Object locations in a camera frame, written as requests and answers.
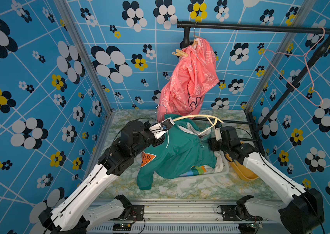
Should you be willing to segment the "white hanger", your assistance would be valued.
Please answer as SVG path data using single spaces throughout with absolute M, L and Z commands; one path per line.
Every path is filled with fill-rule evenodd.
M 210 126 L 206 129 L 204 129 L 201 133 L 199 133 L 198 136 L 201 135 L 202 133 L 206 132 L 207 130 L 214 128 L 218 122 L 221 124 L 224 123 L 220 118 L 218 118 L 216 116 L 212 116 L 212 115 L 187 115 L 187 116 L 181 116 L 179 118 L 175 118 L 175 119 L 173 119 L 173 121 L 176 122 L 176 121 L 185 120 L 185 119 L 191 119 L 193 121 L 207 121 L 210 123 Z

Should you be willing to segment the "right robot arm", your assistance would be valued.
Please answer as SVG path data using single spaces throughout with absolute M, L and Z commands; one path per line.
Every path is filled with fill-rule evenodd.
M 247 220 L 260 216 L 282 224 L 292 234 L 307 234 L 325 221 L 323 198 L 314 189 L 287 177 L 251 144 L 241 143 L 232 126 L 214 130 L 215 136 L 208 143 L 212 151 L 222 151 L 234 162 L 255 173 L 281 199 L 266 201 L 254 196 L 244 196 L 237 201 L 237 216 Z

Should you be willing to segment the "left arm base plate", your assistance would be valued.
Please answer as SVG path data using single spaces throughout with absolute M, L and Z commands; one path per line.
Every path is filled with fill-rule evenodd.
M 110 221 L 128 220 L 128 221 L 142 221 L 144 215 L 144 205 L 132 205 L 130 209 L 125 210 L 118 218 L 113 218 Z

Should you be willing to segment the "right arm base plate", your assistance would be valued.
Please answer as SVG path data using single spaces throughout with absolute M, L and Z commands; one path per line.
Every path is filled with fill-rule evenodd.
M 260 216 L 252 216 L 237 205 L 220 205 L 217 207 L 217 214 L 221 215 L 224 221 L 263 221 Z

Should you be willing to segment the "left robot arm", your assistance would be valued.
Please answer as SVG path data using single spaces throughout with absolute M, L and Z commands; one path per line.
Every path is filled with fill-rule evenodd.
M 80 186 L 53 210 L 39 214 L 44 234 L 85 234 L 111 219 L 128 217 L 132 204 L 123 195 L 98 208 L 92 209 L 90 205 L 134 163 L 135 157 L 144 149 L 162 144 L 166 132 L 175 124 L 171 118 L 156 121 L 154 125 L 150 124 L 151 118 L 145 118 L 145 121 L 138 118 L 128 122 Z

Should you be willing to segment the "green jacket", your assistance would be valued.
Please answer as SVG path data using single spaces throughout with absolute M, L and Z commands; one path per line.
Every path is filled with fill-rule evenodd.
M 217 157 L 210 149 L 208 139 L 211 129 L 199 128 L 191 119 L 182 119 L 164 134 L 164 143 L 149 146 L 142 153 L 142 163 L 137 175 L 140 190 L 150 190 L 153 175 L 174 179 L 192 167 L 215 168 Z

